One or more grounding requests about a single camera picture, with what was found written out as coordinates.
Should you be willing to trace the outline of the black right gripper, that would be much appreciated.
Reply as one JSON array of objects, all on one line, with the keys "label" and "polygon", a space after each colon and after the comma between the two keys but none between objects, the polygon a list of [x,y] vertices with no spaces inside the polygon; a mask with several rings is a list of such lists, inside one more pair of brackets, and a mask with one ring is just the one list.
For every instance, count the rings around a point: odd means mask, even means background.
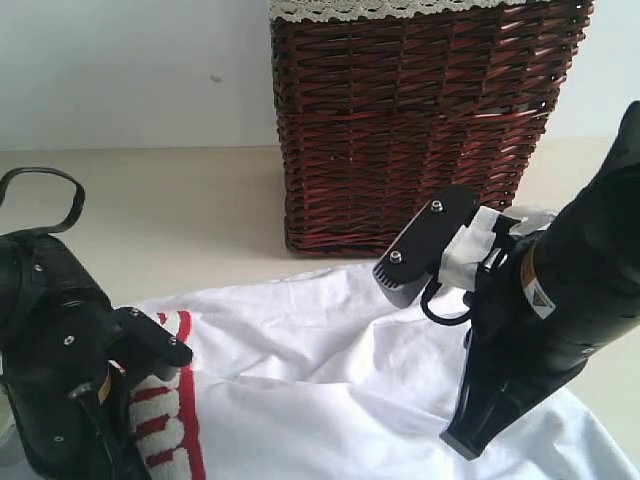
[{"label": "black right gripper", "polygon": [[473,295],[467,363],[453,417],[440,439],[477,459],[506,428],[573,380],[585,357],[557,352],[538,329],[517,282],[492,282]]}]

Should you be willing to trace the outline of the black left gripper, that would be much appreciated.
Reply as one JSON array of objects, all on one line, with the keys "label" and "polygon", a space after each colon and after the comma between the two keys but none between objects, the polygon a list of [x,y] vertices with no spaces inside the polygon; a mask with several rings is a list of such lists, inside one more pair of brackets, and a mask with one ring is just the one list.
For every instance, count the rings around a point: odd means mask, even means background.
[{"label": "black left gripper", "polygon": [[141,344],[13,344],[2,386],[29,466],[44,479],[147,479],[131,392],[150,374]]}]

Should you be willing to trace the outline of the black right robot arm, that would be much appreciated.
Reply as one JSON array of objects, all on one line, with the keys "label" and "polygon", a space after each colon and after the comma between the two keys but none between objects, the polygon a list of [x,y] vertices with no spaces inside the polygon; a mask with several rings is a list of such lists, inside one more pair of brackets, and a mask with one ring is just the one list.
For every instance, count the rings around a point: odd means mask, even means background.
[{"label": "black right robot arm", "polygon": [[637,103],[593,179],[465,300],[466,362],[441,437],[473,460],[639,324]]}]

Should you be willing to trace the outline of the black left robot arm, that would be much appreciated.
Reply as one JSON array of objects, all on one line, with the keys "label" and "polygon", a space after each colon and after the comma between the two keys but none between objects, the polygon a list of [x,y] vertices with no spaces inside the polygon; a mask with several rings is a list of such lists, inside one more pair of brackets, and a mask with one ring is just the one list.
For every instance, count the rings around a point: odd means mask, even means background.
[{"label": "black left robot arm", "polygon": [[147,479],[131,432],[136,380],[119,370],[118,313],[52,236],[1,241],[1,384],[45,479]]}]

